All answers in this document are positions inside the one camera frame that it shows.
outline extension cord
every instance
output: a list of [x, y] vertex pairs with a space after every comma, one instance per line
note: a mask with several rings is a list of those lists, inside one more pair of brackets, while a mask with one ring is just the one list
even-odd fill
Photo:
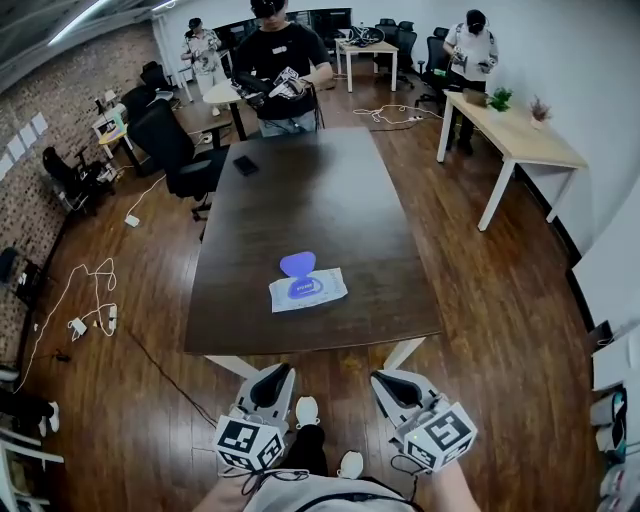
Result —
[[[102, 267], [104, 267], [107, 263], [111, 262], [111, 271], [110, 272], [101, 272]], [[85, 319], [95, 313], [98, 314], [98, 325], [100, 326], [100, 329], [102, 330], [102, 332], [108, 336], [111, 337], [113, 336], [114, 332], [115, 332], [115, 325], [116, 325], [116, 316], [117, 316], [117, 307], [116, 309], [113, 309], [114, 306], [116, 306], [116, 304], [114, 303], [110, 303], [110, 304], [100, 304], [100, 295], [98, 294], [98, 276], [109, 276], [109, 280], [107, 282], [107, 291], [112, 292], [113, 290], [115, 290], [116, 285], [118, 284], [118, 280], [116, 279], [116, 274], [115, 274], [115, 264], [113, 263], [113, 258], [107, 258], [106, 260], [104, 260], [102, 262], [102, 264], [96, 268], [96, 270], [94, 272], [89, 272], [89, 269], [87, 268], [87, 266], [83, 263], [81, 265], [78, 265], [77, 267], [75, 267], [72, 271], [71, 274], [69, 274], [69, 279], [67, 280], [67, 286], [65, 287], [64, 291], [62, 292], [62, 295], [60, 295], [60, 298], [58, 299], [58, 302], [56, 303], [56, 305], [53, 307], [53, 309], [51, 310], [51, 312], [47, 315], [47, 319], [44, 322], [44, 325], [42, 326], [42, 329], [40, 329], [40, 334], [38, 335], [38, 337], [36, 338], [36, 341], [33, 345], [33, 351], [31, 352], [31, 358], [29, 359], [29, 365], [27, 366], [27, 370], [25, 371], [24, 377], [22, 378], [22, 382], [20, 383], [20, 385], [16, 388], [16, 390], [14, 391], [14, 394], [17, 393], [18, 391], [20, 391], [20, 389], [22, 388], [22, 386], [24, 385], [24, 383], [27, 380], [27, 377], [29, 376], [29, 371], [31, 370], [31, 365], [33, 364], [33, 359], [36, 355], [36, 351], [38, 350], [38, 344], [40, 343], [40, 340], [42, 339], [42, 336], [44, 335], [44, 331], [47, 328], [47, 325], [49, 325], [49, 321], [51, 320], [51, 317], [53, 316], [53, 314], [56, 312], [56, 310], [58, 309], [58, 307], [60, 306], [60, 304], [62, 303], [62, 299], [64, 299], [67, 291], [69, 290], [69, 286], [71, 286], [71, 278], [73, 277], [73, 275], [76, 273], [76, 270], [78, 269], [84, 269], [85, 273], [87, 274], [87, 277], [93, 276], [95, 279], [95, 295], [96, 295], [96, 309], [89, 311], [89, 313], [87, 313], [86, 315], [84, 315], [81, 318], [74, 318], [71, 322], [69, 322], [68, 326], [69, 328], [73, 328], [73, 333], [71, 336], [71, 341], [76, 341], [80, 336], [82, 336], [86, 330], [86, 324], [84, 323]], [[102, 322], [102, 310], [104, 308], [108, 307], [109, 308], [109, 319], [110, 319], [110, 323], [111, 323], [111, 319], [113, 319], [113, 329], [111, 331], [107, 331], [104, 328], [104, 324]]]

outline green plant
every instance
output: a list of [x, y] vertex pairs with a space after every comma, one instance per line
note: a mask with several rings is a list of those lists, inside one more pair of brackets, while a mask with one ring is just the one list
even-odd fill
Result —
[[505, 89], [504, 87], [498, 87], [493, 96], [489, 98], [487, 105], [489, 105], [494, 110], [498, 112], [506, 112], [511, 107], [509, 106], [509, 100], [513, 96], [513, 91], [511, 89]]

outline brick wall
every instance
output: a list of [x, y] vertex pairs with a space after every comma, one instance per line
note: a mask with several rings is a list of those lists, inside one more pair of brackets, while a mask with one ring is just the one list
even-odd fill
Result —
[[[88, 160], [104, 160], [91, 129], [97, 118], [94, 99], [104, 102], [109, 89], [120, 97], [138, 85], [150, 60], [159, 60], [151, 24], [132, 25], [55, 57], [0, 95], [0, 156], [38, 112], [49, 125], [0, 182], [0, 251], [14, 246], [44, 264], [65, 212], [46, 179], [42, 151], [54, 146], [74, 164], [73, 155], [86, 145]], [[15, 359], [25, 313], [24, 305], [0, 288], [0, 361]]]

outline shoe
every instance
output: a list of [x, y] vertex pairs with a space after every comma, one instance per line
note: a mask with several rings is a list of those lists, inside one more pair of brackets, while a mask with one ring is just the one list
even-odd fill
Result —
[[468, 140], [459, 140], [458, 149], [460, 149], [467, 156], [473, 155], [473, 148], [471, 147], [471, 142]]
[[49, 418], [49, 424], [51, 430], [57, 432], [60, 429], [60, 407], [58, 407], [58, 402], [49, 402], [49, 405], [53, 407], [53, 416]]
[[298, 430], [307, 425], [317, 425], [320, 423], [316, 399], [312, 396], [300, 397], [296, 404], [296, 418], [298, 418], [298, 424], [296, 425]]
[[364, 459], [360, 452], [347, 452], [340, 461], [338, 478], [357, 480], [364, 470]]
[[46, 437], [46, 435], [47, 435], [47, 418], [45, 418], [44, 416], [40, 420], [40, 423], [38, 423], [38, 430], [40, 430], [40, 437]]

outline white shirt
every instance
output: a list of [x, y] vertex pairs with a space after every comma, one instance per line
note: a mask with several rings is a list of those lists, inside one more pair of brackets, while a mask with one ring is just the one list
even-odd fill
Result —
[[498, 60], [498, 43], [495, 36], [484, 28], [477, 36], [469, 32], [466, 23], [451, 27], [445, 39], [454, 48], [458, 46], [467, 60], [466, 70], [459, 64], [452, 64], [451, 70], [471, 82], [486, 82], [487, 74], [480, 71], [478, 64], [490, 58]]

